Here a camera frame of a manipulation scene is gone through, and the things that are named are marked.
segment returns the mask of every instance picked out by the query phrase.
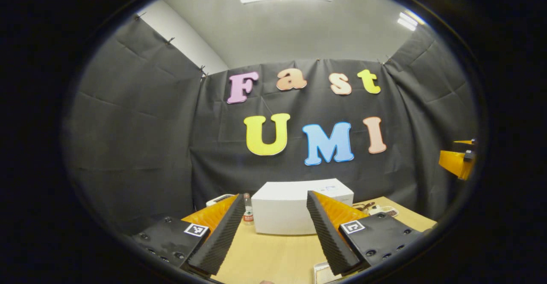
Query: white box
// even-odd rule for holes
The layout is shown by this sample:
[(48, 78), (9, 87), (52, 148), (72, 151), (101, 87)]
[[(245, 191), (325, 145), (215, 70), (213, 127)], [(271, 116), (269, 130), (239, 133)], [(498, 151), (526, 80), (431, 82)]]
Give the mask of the white box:
[(353, 191), (338, 179), (267, 182), (251, 198), (257, 233), (315, 234), (306, 208), (307, 191), (313, 190), (352, 206)]

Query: blue letter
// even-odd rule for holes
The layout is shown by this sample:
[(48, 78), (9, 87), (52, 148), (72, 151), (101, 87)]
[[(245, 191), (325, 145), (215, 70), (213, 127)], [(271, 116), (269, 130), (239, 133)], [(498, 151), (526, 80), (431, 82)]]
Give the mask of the blue letter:
[(325, 161), (329, 163), (335, 148), (336, 156), (334, 156), (334, 161), (341, 163), (353, 160), (350, 148), (350, 128), (350, 123), (339, 122), (334, 125), (330, 138), (327, 138), (320, 125), (307, 124), (304, 126), (302, 131), (308, 136), (308, 158), (304, 160), (304, 163), (306, 165), (320, 164), (321, 158), (317, 151), (320, 151)]

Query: table surface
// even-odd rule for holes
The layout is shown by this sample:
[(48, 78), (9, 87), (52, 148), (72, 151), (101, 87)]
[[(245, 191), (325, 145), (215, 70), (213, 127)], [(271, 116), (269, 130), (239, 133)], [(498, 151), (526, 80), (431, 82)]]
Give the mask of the table surface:
[[(381, 197), (364, 201), (399, 210), (395, 219), (424, 231), (435, 221)], [(313, 284), (313, 265), (326, 261), (317, 235), (257, 234), (254, 225), (240, 223), (230, 250), (212, 279), (226, 284)]]

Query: peach letter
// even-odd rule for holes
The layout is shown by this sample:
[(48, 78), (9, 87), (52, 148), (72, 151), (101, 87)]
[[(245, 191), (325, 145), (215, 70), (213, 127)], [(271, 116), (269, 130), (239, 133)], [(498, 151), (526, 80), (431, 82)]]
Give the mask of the peach letter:
[(387, 149), (387, 146), (382, 141), (382, 133), (379, 130), (379, 123), (382, 120), (377, 117), (365, 118), (363, 124), (367, 126), (369, 130), (369, 137), (371, 138), (371, 147), (369, 147), (369, 153), (378, 154)]
[(277, 81), (277, 88), (282, 91), (302, 89), (307, 85), (307, 81), (304, 79), (302, 71), (296, 68), (282, 70), (277, 74), (277, 77), (279, 78)]
[(337, 95), (349, 95), (351, 93), (351, 85), (345, 74), (330, 74), (329, 81), (332, 83), (330, 89)]

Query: bottle label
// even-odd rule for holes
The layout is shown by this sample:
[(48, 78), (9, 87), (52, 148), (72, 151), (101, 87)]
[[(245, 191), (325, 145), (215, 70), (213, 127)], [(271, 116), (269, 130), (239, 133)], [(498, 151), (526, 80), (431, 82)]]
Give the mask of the bottle label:
[(243, 215), (243, 221), (245, 222), (254, 221), (253, 210), (246, 210), (246, 212)]

